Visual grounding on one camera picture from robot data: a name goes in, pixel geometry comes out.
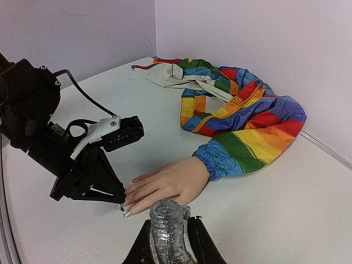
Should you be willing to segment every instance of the metal rod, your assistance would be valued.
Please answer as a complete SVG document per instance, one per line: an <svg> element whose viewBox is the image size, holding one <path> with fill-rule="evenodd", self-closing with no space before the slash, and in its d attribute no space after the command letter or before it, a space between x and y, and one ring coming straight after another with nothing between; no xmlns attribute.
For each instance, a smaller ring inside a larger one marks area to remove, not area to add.
<svg viewBox="0 0 352 264"><path fill-rule="evenodd" d="M2 144L3 135L0 134L0 233L2 241L0 241L0 246L3 246L6 256L2 261L3 264L21 264L21 260L18 254L18 249L13 236L8 207L6 203L6 194L4 186L4 173L3 173L3 153Z"/></svg>
<svg viewBox="0 0 352 264"><path fill-rule="evenodd" d="M309 135L307 132L305 131L301 131L300 134L307 140L311 141L313 144L315 144L317 147L319 147L320 149L324 150L326 153L328 153L330 156L332 156L333 158L335 158L338 162L340 162L342 165L344 165L345 167L347 167L347 169L350 169L352 171L352 164L350 162L348 162L345 158L341 157L340 155L338 155L335 151L333 151L331 148L325 146L322 142L318 141L317 139L315 139L314 137L312 137L311 135Z"/></svg>

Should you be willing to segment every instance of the white fabric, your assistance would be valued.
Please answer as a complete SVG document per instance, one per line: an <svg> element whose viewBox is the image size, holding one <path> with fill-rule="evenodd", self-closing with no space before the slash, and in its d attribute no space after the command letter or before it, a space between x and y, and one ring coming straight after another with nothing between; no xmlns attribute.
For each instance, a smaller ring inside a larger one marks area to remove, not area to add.
<svg viewBox="0 0 352 264"><path fill-rule="evenodd" d="M233 96L214 86L214 81L209 76L188 75L183 76L183 69L173 63L156 64L148 70L135 68L145 79L164 88L191 89L207 91L224 102L229 102Z"/></svg>

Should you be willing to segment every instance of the black cable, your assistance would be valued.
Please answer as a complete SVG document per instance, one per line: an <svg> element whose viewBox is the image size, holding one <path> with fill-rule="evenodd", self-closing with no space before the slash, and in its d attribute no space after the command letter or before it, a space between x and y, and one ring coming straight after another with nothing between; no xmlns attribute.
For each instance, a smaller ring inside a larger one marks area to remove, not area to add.
<svg viewBox="0 0 352 264"><path fill-rule="evenodd" d="M78 91L81 92L81 94L83 94L84 97L86 97L90 102L92 102L93 104L95 104L97 107L99 107L100 109L102 109L104 112L108 113L111 116L114 116L115 113L111 112L110 110L106 109L104 106L102 106L101 104L97 103L96 101L94 101L88 94L86 94L85 91L83 91L83 89L78 85L78 83L76 82L75 78L73 77L72 73L69 70L59 70L56 73L54 73L54 76L60 76L62 74L67 74L71 80L71 82L73 83L73 85L78 89Z"/></svg>
<svg viewBox="0 0 352 264"><path fill-rule="evenodd" d="M73 121L71 121L71 122L68 124L68 126L67 126L67 128L65 129L65 132L64 132L64 134L63 134L62 137L63 137L63 138L66 137L67 134L69 134L70 136L72 136L72 134L70 133L71 127L74 127L74 126L76 126L76 127L81 127L81 128L83 128L86 132L88 132L88 127L87 127L86 124L91 124L91 125L93 125L93 124L96 124L96 123L97 123L97 122L92 121L92 120L88 120L88 119L76 119L76 120L73 120Z"/></svg>

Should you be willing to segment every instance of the fingernail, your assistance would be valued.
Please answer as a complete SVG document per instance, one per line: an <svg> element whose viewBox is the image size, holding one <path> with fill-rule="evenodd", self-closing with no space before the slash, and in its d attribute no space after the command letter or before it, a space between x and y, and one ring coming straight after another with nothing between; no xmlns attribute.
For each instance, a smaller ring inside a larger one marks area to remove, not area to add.
<svg viewBox="0 0 352 264"><path fill-rule="evenodd" d="M127 218L127 217L129 217L131 214L132 214L132 210L131 210L131 209L128 209L128 210L126 211L126 213L123 214L123 217L124 217L124 218Z"/></svg>

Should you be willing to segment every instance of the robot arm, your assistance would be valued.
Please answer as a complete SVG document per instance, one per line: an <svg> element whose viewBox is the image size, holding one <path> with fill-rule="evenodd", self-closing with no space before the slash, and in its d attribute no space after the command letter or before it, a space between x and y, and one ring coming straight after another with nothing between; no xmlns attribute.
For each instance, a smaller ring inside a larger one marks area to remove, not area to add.
<svg viewBox="0 0 352 264"><path fill-rule="evenodd" d="M74 120L66 129L50 122L60 102L57 76L68 74L83 95L112 115L99 122ZM50 197L122 204L125 189L105 153L138 141L144 130L138 117L121 119L91 99L67 70L51 73L34 68L26 59L8 62L0 54L0 132L10 144L53 173L57 180ZM74 137L70 128L84 133Z"/></svg>

